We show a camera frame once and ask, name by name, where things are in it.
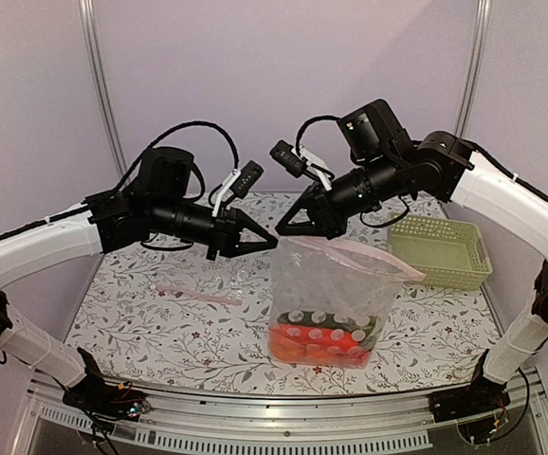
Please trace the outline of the clear zip top bag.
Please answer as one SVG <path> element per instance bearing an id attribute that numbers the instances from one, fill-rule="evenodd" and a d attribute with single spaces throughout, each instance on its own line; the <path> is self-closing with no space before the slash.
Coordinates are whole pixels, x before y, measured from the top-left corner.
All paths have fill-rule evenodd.
<path id="1" fill-rule="evenodd" d="M 380 318 L 381 329 L 404 284 L 421 282 L 425 275 L 391 253 L 347 239 L 285 237 L 271 254 L 269 329 L 277 316 L 292 310 L 333 313 L 351 319 Z M 357 347 L 325 347 L 347 355 Z"/>

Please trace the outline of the green leafy vegetable toy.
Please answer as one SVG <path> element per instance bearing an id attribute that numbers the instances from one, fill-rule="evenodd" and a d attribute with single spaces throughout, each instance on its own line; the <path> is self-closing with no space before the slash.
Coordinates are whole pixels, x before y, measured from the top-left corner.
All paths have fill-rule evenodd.
<path id="1" fill-rule="evenodd" d="M 381 329 L 380 318 L 378 316 L 369 316 L 369 322 L 367 325 L 361 327 L 365 337 L 359 342 L 361 346 L 373 347 L 376 339 L 377 332 Z"/>

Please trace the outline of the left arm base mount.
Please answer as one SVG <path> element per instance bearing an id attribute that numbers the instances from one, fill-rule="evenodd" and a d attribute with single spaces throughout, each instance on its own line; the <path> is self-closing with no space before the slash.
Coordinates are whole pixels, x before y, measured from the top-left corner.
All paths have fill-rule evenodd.
<path id="1" fill-rule="evenodd" d="M 84 361 L 86 376 L 79 384 L 64 388 L 64 404 L 112 421 L 137 421 L 151 409 L 147 395 L 136 390 L 131 381 L 116 386 L 107 384 L 93 356 L 82 348 L 77 351 Z"/>

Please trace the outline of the red strawberry toy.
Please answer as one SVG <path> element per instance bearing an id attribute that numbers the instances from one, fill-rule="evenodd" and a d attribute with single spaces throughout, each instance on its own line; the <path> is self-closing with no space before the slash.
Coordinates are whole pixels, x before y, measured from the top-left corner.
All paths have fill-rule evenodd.
<path id="1" fill-rule="evenodd" d="M 363 350 L 357 347 L 352 352 L 344 355 L 341 366 L 350 369 L 364 369 L 371 357 L 371 350 Z"/>

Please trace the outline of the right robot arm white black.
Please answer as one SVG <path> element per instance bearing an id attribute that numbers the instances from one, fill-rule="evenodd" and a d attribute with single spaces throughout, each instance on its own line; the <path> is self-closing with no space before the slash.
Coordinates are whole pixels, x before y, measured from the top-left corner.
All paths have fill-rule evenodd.
<path id="1" fill-rule="evenodd" d="M 276 226 L 278 234 L 335 239 L 345 234 L 350 217 L 377 211 L 396 196 L 414 197 L 424 191 L 481 214 L 543 257 L 534 301 L 481 357 L 473 383 L 462 390 L 465 410 L 482 412 L 496 400 L 497 387 L 505 385 L 548 340 L 548 196 L 472 141 L 444 131 L 411 139 L 383 99 L 332 120 L 355 164 L 345 175 L 333 176 L 299 142 L 281 140 L 270 152 L 288 173 L 313 181 Z"/>

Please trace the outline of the green cucumber toy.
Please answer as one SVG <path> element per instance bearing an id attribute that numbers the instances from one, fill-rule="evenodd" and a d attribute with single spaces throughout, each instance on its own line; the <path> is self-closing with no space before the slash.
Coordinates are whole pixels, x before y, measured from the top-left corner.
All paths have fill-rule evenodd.
<path id="1" fill-rule="evenodd" d="M 354 330 L 361 329 L 361 327 L 367 325 L 369 317 L 358 320 L 346 318 L 344 316 L 340 317 L 333 313 L 325 313 L 321 310 L 292 310 L 279 314 L 276 321 L 279 324 L 316 327 L 329 330 L 342 329 L 346 332 L 353 332 Z"/>

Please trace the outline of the red carrot toy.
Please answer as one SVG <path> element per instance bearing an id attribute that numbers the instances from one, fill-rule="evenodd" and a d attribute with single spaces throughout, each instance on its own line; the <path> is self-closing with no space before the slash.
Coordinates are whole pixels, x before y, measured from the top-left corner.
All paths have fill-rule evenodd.
<path id="1" fill-rule="evenodd" d="M 366 340 L 362 330 L 348 332 L 343 329 L 325 329 L 320 327 L 281 324 L 269 329 L 269 340 L 279 344 L 305 345 L 317 344 L 325 347 L 340 347 L 347 350 L 357 347 Z"/>

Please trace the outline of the orange tangerine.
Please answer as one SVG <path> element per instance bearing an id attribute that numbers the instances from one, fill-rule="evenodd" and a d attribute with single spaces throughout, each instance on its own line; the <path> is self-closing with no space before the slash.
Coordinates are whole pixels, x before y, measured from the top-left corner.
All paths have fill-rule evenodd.
<path id="1" fill-rule="evenodd" d="M 306 358 L 305 347 L 297 343 L 277 342 L 270 339 L 268 342 L 270 353 L 286 363 L 303 363 Z"/>
<path id="2" fill-rule="evenodd" d="M 339 367 L 345 360 L 344 354 L 337 351 L 329 352 L 327 349 L 316 345 L 309 345 L 305 350 L 305 354 L 305 361 L 308 364 L 317 366 Z"/>

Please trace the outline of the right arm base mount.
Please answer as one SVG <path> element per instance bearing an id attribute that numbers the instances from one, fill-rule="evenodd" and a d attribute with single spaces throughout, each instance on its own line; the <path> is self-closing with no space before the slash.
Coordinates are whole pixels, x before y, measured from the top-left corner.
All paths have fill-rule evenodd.
<path id="1" fill-rule="evenodd" d="M 498 384 L 484 377 L 484 361 L 488 353 L 485 350 L 479 357 L 467 385 L 429 395 L 429 411 L 436 423 L 493 411 L 510 404 L 506 383 Z"/>

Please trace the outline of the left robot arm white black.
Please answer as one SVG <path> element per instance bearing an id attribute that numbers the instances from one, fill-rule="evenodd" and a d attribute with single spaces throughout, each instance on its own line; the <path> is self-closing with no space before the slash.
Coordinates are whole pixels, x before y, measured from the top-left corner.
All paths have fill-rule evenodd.
<path id="1" fill-rule="evenodd" d="M 0 234 L 0 350 L 51 375 L 92 411 L 111 404 L 91 355 L 62 344 L 8 303 L 5 287 L 54 265 L 107 254 L 153 234 L 179 239 L 183 248 L 207 249 L 210 261 L 267 251 L 278 241 L 239 209 L 205 207 L 186 194 L 199 174 L 193 155 L 175 147 L 150 147 L 137 176 L 123 190 L 85 198 L 69 209 Z"/>

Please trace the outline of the orange tangerine front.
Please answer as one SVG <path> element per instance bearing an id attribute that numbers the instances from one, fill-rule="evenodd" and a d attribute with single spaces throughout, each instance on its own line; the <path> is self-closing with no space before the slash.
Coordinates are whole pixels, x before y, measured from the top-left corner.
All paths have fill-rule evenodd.
<path id="1" fill-rule="evenodd" d="M 270 339 L 268 342 L 270 353 L 286 363 L 303 363 L 306 358 L 305 347 L 297 343 L 277 342 Z"/>

